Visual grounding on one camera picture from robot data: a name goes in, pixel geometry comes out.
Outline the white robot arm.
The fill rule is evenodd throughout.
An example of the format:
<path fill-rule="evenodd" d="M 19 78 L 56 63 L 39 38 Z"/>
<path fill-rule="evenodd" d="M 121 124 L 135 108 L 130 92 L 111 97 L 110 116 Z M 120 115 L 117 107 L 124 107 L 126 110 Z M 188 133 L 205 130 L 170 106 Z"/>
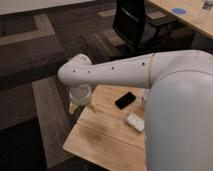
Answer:
<path fill-rule="evenodd" d="M 149 53 L 93 64 L 84 54 L 58 70 L 75 104 L 92 85 L 145 88 L 147 171 L 213 171 L 213 55 L 201 50 Z"/>

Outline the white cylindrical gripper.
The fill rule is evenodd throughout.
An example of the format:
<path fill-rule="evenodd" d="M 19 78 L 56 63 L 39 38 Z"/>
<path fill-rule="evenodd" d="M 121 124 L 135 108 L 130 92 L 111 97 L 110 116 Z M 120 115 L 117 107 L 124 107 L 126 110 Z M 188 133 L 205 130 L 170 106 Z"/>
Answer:
<path fill-rule="evenodd" d="M 96 113 L 95 107 L 93 104 L 89 104 L 92 99 L 92 92 L 89 85 L 80 85 L 78 87 L 71 87 L 69 91 L 70 105 L 69 105 L 69 113 L 73 114 L 76 110 L 77 106 L 85 106 L 94 113 Z"/>

